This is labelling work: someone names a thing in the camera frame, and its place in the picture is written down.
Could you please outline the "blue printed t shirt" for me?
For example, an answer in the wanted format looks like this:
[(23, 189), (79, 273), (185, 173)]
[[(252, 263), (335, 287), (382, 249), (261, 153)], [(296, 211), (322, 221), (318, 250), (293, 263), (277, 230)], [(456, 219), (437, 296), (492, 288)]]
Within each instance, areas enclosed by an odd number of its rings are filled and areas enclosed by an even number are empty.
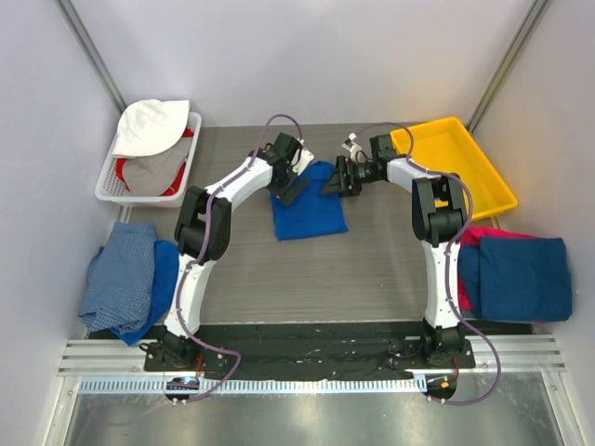
[(279, 241), (334, 235), (349, 230), (338, 195), (322, 194), (334, 169), (327, 161), (311, 164), (303, 173), (309, 184), (289, 205), (271, 194), (274, 233)]

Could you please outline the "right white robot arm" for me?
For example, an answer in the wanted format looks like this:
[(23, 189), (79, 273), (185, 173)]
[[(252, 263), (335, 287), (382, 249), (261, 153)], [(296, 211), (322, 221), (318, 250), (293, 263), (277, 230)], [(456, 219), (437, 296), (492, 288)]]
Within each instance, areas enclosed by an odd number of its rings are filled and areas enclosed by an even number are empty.
[(463, 352), (465, 343), (456, 278), (457, 237), (469, 222), (465, 190), (456, 175), (418, 164), (410, 154), (398, 154), (389, 135), (370, 138), (370, 155), (356, 139), (351, 133), (343, 142), (349, 154), (336, 158), (323, 194), (357, 196), (364, 184), (378, 181), (411, 194), (412, 228), (424, 252), (428, 283), (419, 353), (429, 366), (444, 366)]

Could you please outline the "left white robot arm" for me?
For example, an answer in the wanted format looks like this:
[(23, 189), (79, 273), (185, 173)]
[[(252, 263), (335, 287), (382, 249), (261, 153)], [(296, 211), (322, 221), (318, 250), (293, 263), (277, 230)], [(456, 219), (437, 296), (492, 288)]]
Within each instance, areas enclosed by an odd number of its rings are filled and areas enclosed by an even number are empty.
[(209, 276), (230, 244), (233, 212), (259, 190), (292, 203), (308, 185), (301, 175), (312, 160), (302, 138), (281, 133), (218, 182), (187, 189), (174, 232), (178, 279), (158, 341), (164, 360), (177, 370), (189, 370), (197, 362), (199, 343), (193, 337), (200, 328)]

